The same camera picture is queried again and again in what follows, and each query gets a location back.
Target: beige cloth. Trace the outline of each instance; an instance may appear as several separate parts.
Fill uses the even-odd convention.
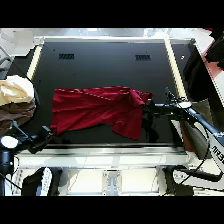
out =
[[[14,103],[29,103],[34,98],[33,84],[18,75],[0,80],[0,106]]]
[[[0,106],[0,136],[9,131],[12,120],[16,120],[18,125],[27,122],[33,116],[35,108],[35,99],[30,103],[10,103]]]

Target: red cloth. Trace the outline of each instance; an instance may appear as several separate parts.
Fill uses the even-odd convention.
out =
[[[59,135],[97,124],[113,125],[113,131],[140,138],[142,108],[152,93],[128,87],[55,89],[51,129]]]

